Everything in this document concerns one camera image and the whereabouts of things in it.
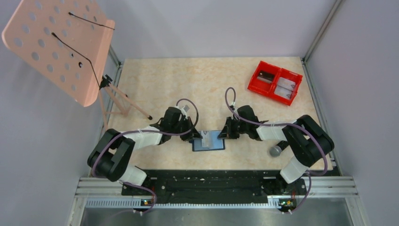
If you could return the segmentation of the blue leather card holder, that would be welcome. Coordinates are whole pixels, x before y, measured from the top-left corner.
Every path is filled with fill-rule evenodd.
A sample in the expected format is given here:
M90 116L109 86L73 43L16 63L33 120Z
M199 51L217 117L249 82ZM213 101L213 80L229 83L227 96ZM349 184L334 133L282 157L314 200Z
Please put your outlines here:
M202 130L199 134L202 138L195 138L190 141L193 152L220 151L225 150L224 139L219 139L220 130Z

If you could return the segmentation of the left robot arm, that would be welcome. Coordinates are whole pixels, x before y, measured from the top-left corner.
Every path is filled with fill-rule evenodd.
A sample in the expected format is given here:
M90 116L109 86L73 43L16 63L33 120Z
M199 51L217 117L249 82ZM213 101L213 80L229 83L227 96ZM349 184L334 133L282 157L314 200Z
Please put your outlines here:
M89 155L87 164L93 176L133 184L133 189L143 195L150 191L151 182L142 169L129 163L132 153L148 146L161 145L172 136L179 136L182 141L202 138L187 112L176 106L169 107L156 123L143 129L129 132L106 130Z

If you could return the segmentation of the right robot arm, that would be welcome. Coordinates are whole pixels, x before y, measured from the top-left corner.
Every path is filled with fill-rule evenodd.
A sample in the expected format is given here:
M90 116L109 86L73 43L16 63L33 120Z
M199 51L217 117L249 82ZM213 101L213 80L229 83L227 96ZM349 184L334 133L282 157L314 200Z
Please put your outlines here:
M325 159L335 144L332 138L309 115L303 115L292 122L268 124L260 121L252 107L244 105L231 107L234 114L227 117L219 139L238 139L246 134L256 141L277 140L284 150L289 146L294 154L289 163L280 171L276 188L288 194L295 188L295 181L318 160Z

